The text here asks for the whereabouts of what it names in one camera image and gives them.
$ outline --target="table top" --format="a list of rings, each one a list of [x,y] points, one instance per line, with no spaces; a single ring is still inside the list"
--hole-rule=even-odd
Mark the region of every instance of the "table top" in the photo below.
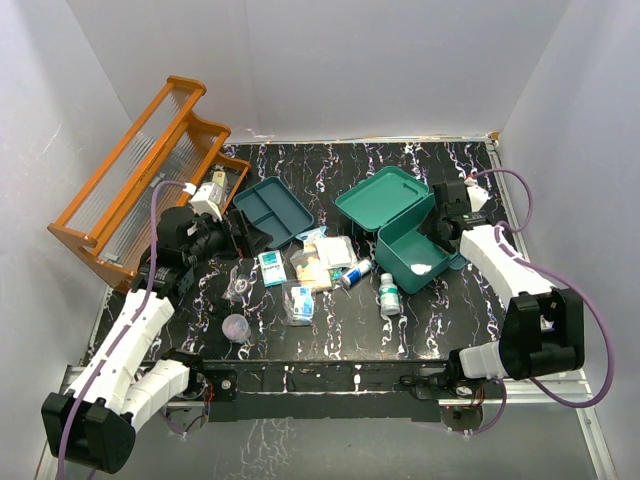
[[[328,235],[352,237],[360,259],[374,254],[376,235],[352,235],[351,221],[334,204],[341,193],[389,165],[429,185],[472,168],[491,168],[484,142],[230,145],[225,153],[253,165],[245,188],[279,177],[316,224],[327,226]],[[484,177],[480,185],[491,194],[484,207],[490,219],[506,219],[495,179]],[[294,241],[281,249],[289,279],[295,279],[289,258],[301,248]],[[234,304],[221,298],[232,273],[251,279],[242,302]],[[443,360],[451,350],[498,338],[504,309],[473,265],[446,270],[414,295],[400,290],[402,313],[388,321],[380,316],[381,273],[377,267],[348,292],[316,294],[313,324],[291,327],[284,323],[282,287],[264,287],[257,259],[212,259],[196,270],[198,280],[153,342],[147,360],[158,359],[171,347],[199,352],[205,360]],[[106,337],[123,302],[119,293],[108,299],[85,360]],[[222,334],[222,321],[231,312],[249,320],[250,344],[231,344]]]

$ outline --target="wooden dish rack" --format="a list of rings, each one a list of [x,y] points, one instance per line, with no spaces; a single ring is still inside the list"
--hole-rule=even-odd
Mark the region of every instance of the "wooden dish rack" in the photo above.
[[[105,282],[127,291],[150,243],[150,205],[160,180],[199,185],[212,165],[237,173],[224,213],[250,164],[220,152],[231,130],[193,113],[206,92],[197,80],[171,76],[73,201],[48,229]],[[159,211],[189,196],[165,188]]]

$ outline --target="small plastic cup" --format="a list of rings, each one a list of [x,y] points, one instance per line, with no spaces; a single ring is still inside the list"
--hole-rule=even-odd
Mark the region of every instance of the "small plastic cup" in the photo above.
[[[251,327],[242,315],[232,313],[222,322],[222,333],[234,343],[246,343],[251,338]]]

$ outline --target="white wall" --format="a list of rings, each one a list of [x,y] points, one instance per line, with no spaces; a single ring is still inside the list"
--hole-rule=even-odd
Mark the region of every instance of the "white wall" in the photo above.
[[[132,119],[192,76],[244,141],[501,130],[568,0],[68,3]]]
[[[0,477],[23,479],[105,288],[46,227],[130,122],[64,0],[2,2],[0,64]]]
[[[503,162],[535,196],[531,256],[583,286],[613,332],[616,377],[597,412],[623,479],[640,470],[639,45],[638,2],[574,0],[500,137]],[[599,388],[606,361],[589,322],[586,371]]]

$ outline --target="teal plastic container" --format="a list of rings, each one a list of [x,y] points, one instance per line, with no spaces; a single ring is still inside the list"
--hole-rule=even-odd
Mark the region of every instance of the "teal plastic container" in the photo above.
[[[416,293],[459,259],[448,255],[418,227],[434,207],[429,187],[398,167],[385,167],[336,201],[338,209],[368,232],[378,232],[376,262],[407,293]],[[431,266],[426,275],[413,264]]]

